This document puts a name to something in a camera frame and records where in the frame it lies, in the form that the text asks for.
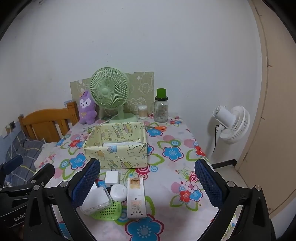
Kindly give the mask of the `clear plastic box white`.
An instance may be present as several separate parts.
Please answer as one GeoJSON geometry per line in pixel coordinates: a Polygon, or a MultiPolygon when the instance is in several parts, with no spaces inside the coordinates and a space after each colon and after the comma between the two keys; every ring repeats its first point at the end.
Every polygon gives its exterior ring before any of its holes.
{"type": "Polygon", "coordinates": [[[86,216],[103,210],[112,206],[112,198],[110,197],[107,189],[104,186],[98,187],[94,183],[86,196],[85,201],[80,206],[80,211],[86,216]]]}

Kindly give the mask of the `white cube charger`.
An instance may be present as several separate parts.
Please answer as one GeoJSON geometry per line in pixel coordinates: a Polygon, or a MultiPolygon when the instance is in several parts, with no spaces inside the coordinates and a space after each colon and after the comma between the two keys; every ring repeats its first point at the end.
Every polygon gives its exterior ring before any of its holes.
{"type": "Polygon", "coordinates": [[[110,187],[110,186],[113,186],[115,184],[119,184],[119,172],[118,172],[118,170],[106,171],[106,174],[105,174],[105,185],[106,185],[106,187],[110,187]]]}

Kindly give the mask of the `white oval earbuds case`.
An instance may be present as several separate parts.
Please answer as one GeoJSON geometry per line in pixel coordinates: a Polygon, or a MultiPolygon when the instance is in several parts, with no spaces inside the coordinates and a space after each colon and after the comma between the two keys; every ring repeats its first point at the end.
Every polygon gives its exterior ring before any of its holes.
{"type": "Polygon", "coordinates": [[[114,184],[110,189],[110,196],[113,201],[124,202],[127,199],[127,187],[122,184],[114,184]]]}

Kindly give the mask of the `green perforated speaker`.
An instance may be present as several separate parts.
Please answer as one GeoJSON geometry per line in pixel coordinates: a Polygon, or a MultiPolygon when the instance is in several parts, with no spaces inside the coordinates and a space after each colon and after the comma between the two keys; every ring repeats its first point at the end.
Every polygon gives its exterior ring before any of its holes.
{"type": "Polygon", "coordinates": [[[115,221],[121,217],[122,204],[121,202],[114,201],[112,206],[97,211],[90,215],[91,218],[101,221],[115,221]]]}

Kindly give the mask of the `white long rectangular box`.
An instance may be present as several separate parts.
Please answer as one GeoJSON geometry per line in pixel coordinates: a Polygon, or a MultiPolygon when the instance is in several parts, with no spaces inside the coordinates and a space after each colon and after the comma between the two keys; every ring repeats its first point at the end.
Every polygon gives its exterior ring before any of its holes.
{"type": "Polygon", "coordinates": [[[147,211],[143,178],[128,178],[127,181],[127,217],[129,219],[146,218],[147,211]]]}

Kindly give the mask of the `grey plaid bedding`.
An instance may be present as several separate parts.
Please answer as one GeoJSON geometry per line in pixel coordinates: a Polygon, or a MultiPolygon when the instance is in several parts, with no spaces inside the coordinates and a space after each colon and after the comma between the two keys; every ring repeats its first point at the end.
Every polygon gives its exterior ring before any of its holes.
{"type": "Polygon", "coordinates": [[[23,159],[22,164],[6,175],[4,186],[25,185],[36,172],[34,162],[41,153],[42,141],[31,140],[20,131],[15,138],[1,138],[1,164],[10,161],[20,155],[23,159]]]}

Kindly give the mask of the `floral tablecloth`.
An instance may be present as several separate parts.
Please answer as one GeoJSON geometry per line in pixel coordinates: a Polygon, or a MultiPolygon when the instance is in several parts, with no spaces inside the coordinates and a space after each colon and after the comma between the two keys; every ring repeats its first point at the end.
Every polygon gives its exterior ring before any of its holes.
{"type": "MultiPolygon", "coordinates": [[[[82,148],[93,125],[76,124],[54,147],[42,151],[34,163],[41,168],[46,163],[55,167],[55,176],[47,187],[69,181],[88,162],[82,148]]],[[[195,161],[204,158],[196,139],[183,120],[169,117],[167,123],[156,123],[152,117],[146,126],[166,126],[165,132],[148,128],[148,166],[140,169],[119,169],[120,184],[128,178],[142,177],[147,217],[129,219],[127,204],[122,204],[121,217],[116,221],[95,220],[78,209],[96,240],[198,240],[218,209],[213,207],[194,172],[195,161]]]]}

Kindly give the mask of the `wooden chair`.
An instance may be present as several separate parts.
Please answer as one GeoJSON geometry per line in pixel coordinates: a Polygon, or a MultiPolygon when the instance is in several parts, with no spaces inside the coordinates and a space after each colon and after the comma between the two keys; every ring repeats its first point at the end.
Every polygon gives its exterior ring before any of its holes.
{"type": "Polygon", "coordinates": [[[22,131],[32,140],[58,142],[70,130],[70,124],[79,121],[78,107],[75,101],[68,102],[66,108],[48,108],[35,111],[27,116],[20,115],[18,121],[22,131]]]}

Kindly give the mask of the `yellow cartoon fabric box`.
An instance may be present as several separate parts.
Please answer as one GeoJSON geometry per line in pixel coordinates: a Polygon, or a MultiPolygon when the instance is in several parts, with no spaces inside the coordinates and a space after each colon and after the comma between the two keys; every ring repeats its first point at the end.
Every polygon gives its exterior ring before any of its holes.
{"type": "Polygon", "coordinates": [[[99,160],[102,169],[148,166],[147,137],[142,121],[97,125],[84,142],[83,149],[85,157],[99,160]]]}

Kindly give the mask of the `white standing fan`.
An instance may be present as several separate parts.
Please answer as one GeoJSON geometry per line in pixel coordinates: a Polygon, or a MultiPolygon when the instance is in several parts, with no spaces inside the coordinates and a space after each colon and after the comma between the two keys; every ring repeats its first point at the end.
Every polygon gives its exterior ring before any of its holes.
{"type": "Polygon", "coordinates": [[[213,140],[206,150],[208,158],[212,157],[219,140],[228,145],[239,142],[246,135],[251,121],[249,112],[241,105],[230,110],[219,105],[214,109],[212,116],[218,124],[215,125],[213,140]]]}

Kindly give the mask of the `purple plush toy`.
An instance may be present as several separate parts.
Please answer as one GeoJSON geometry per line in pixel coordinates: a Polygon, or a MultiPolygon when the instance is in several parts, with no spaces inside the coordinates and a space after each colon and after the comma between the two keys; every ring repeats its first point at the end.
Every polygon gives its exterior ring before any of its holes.
{"type": "Polygon", "coordinates": [[[96,103],[89,90],[85,90],[79,101],[79,123],[91,125],[97,116],[96,103]]]}

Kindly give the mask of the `glass jar green lid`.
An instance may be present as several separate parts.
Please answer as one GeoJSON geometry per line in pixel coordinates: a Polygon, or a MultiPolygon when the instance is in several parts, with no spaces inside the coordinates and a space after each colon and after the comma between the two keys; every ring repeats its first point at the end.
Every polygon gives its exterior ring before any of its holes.
{"type": "Polygon", "coordinates": [[[158,123],[168,121],[169,104],[165,88],[158,88],[154,97],[154,120],[158,123]]]}

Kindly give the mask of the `cotton swab container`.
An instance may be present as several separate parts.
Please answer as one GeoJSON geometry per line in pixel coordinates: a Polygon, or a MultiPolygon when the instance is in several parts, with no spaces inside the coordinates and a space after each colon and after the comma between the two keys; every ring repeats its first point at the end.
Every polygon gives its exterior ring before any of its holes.
{"type": "Polygon", "coordinates": [[[138,106],[138,115],[140,119],[146,119],[148,116],[147,106],[139,105],[138,106]]]}

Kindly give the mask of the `green desk fan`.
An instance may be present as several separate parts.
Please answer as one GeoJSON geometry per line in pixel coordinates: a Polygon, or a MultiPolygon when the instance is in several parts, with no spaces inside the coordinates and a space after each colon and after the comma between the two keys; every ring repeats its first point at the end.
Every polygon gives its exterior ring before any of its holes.
{"type": "Polygon", "coordinates": [[[121,71],[112,67],[100,68],[92,75],[89,90],[100,108],[117,111],[117,115],[111,118],[111,123],[138,121],[135,114],[124,111],[130,94],[130,82],[121,71]]]}

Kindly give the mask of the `beige cartoon board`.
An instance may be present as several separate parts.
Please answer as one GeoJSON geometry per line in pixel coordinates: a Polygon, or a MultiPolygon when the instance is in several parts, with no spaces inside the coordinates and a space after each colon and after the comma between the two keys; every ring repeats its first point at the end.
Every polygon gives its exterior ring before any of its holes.
{"type": "MultiPolygon", "coordinates": [[[[138,114],[138,106],[146,105],[148,114],[154,111],[154,72],[125,73],[129,79],[129,97],[124,106],[126,113],[138,114]]],[[[70,82],[72,99],[79,104],[83,92],[89,88],[91,78],[70,82]]]]}

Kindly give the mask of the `orange handled scissors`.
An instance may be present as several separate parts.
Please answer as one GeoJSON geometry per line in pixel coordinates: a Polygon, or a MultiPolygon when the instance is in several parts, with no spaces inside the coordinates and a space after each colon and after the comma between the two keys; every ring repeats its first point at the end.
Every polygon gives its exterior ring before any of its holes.
{"type": "Polygon", "coordinates": [[[160,132],[165,132],[167,127],[166,126],[146,126],[146,128],[152,128],[158,130],[160,132]]]}

